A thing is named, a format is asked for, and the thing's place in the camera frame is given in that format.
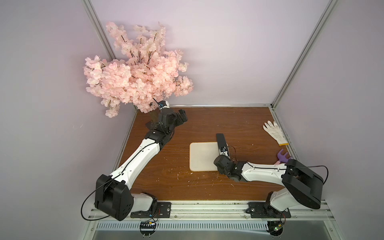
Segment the black kitchen knife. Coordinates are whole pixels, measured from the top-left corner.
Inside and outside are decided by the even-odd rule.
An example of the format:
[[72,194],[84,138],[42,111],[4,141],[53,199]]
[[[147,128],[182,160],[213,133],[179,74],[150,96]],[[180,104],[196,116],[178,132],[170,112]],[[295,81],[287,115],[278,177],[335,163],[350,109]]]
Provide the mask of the black kitchen knife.
[[224,134],[216,134],[218,148],[221,146],[228,146]]

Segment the white work glove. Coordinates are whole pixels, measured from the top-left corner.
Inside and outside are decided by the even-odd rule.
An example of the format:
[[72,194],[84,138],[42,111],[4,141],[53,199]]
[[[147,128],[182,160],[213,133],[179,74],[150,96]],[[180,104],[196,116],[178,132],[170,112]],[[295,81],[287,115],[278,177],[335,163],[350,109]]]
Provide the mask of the white work glove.
[[285,135],[276,122],[267,121],[263,125],[263,129],[279,144],[279,146],[289,145]]

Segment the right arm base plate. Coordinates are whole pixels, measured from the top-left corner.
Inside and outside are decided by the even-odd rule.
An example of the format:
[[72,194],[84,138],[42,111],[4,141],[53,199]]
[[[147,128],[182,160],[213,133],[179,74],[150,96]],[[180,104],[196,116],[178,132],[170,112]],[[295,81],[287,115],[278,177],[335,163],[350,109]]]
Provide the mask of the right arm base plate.
[[291,218],[289,210],[279,212],[265,202],[249,202],[248,208],[245,210],[246,214],[250,214],[254,219],[277,219],[277,218]]

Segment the purple toy fork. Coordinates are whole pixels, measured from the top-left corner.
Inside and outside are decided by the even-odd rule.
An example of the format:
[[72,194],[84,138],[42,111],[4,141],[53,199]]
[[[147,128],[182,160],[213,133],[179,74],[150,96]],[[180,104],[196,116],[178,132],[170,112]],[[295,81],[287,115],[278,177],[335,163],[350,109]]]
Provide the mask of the purple toy fork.
[[281,149],[277,153],[277,158],[278,160],[274,163],[274,165],[286,164],[292,157],[289,155],[289,152],[284,152],[284,149]]

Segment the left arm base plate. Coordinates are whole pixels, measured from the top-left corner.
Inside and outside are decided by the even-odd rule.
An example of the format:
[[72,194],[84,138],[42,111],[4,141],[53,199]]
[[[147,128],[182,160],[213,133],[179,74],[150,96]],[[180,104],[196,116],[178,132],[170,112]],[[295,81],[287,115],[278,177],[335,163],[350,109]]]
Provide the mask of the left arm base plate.
[[172,209],[172,203],[171,202],[154,202],[150,206],[149,210],[147,211],[137,211],[132,212],[130,217],[131,218],[139,218],[139,219],[161,219],[161,218],[170,218],[171,215],[171,209]]

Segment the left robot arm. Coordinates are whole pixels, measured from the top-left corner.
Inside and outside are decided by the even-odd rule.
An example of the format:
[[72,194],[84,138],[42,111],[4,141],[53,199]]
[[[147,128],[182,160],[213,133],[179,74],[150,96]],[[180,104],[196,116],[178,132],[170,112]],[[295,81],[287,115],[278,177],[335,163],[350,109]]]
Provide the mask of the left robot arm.
[[145,166],[173,138],[175,128],[187,121],[184,109],[176,112],[170,107],[160,108],[157,122],[150,124],[149,131],[132,155],[111,174],[97,179],[91,195],[95,195],[95,208],[106,214],[98,220],[112,217],[122,221],[134,212],[154,213],[156,197],[145,193],[133,194],[131,189]]

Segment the electronics board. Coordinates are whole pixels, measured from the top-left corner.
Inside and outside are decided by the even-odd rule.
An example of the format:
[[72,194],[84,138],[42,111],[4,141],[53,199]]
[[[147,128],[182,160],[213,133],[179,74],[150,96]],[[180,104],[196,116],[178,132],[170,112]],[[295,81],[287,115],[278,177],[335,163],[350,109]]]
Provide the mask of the electronics board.
[[273,237],[280,237],[284,231],[284,224],[282,222],[268,221],[267,226],[267,232]]
[[139,231],[144,237],[151,237],[157,230],[157,222],[155,221],[144,221],[140,222]]

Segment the left electronics board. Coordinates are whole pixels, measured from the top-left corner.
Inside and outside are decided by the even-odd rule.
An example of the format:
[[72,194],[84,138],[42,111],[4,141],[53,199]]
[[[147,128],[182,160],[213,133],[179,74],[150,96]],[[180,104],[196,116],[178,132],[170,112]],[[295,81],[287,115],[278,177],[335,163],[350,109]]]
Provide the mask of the left electronics board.
[[151,237],[157,230],[157,222],[155,221],[144,221],[140,222],[139,231],[144,237]]

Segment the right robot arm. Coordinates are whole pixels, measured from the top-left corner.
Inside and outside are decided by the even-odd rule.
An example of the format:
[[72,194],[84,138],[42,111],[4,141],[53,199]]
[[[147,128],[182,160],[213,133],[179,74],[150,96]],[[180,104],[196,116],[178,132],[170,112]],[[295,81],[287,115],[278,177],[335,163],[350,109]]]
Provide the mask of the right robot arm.
[[236,182],[266,182],[283,186],[280,191],[271,192],[265,209],[283,212],[291,207],[302,205],[318,210],[321,207],[325,180],[297,160],[290,159],[285,164],[259,165],[239,161],[234,163],[225,155],[214,160],[214,165],[222,175]]

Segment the aluminium front rail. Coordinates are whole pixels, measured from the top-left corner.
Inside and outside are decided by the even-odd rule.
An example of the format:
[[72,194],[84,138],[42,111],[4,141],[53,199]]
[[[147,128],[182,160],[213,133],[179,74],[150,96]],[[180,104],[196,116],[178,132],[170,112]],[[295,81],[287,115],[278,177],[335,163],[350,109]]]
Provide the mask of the aluminium front rail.
[[[249,220],[250,201],[170,201],[168,220]],[[333,214],[325,201],[313,210],[304,206],[289,208],[290,220],[331,220]]]

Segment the dark square tree base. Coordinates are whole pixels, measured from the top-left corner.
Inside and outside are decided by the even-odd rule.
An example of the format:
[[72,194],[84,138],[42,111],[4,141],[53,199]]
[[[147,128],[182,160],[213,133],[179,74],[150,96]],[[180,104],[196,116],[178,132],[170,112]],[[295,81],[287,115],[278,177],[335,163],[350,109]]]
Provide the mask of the dark square tree base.
[[149,121],[145,124],[146,128],[151,130],[151,129],[154,129],[156,127],[156,123],[154,121]]

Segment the right electronics board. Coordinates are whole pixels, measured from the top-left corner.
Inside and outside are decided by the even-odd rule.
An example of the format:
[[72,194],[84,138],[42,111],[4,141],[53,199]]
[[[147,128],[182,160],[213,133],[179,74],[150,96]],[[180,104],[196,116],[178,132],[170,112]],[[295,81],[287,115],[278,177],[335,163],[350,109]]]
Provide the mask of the right electronics board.
[[284,224],[282,222],[268,221],[267,226],[267,232],[273,237],[280,237],[284,231]]

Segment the pink cherry blossom tree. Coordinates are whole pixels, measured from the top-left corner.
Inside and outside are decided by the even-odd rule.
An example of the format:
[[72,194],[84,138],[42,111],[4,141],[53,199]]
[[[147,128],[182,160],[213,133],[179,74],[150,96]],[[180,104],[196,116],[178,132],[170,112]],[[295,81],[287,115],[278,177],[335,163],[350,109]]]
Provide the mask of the pink cherry blossom tree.
[[182,62],[184,53],[165,48],[165,26],[160,25],[157,30],[134,26],[136,40],[128,38],[123,25],[108,22],[106,28],[115,40],[116,50],[127,60],[108,62],[95,56],[86,58],[83,69],[86,91],[102,99],[107,117],[117,116],[121,104],[133,104],[142,113],[148,113],[171,95],[185,96],[193,90],[192,80],[184,75],[189,65]]

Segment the cream cutting board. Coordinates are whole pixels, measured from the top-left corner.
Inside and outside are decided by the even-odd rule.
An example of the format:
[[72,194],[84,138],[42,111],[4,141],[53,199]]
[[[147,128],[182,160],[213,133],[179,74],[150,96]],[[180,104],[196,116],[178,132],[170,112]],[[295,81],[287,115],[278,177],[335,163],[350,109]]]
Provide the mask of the cream cutting board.
[[217,142],[190,144],[190,170],[192,172],[217,172],[214,160],[220,155]]

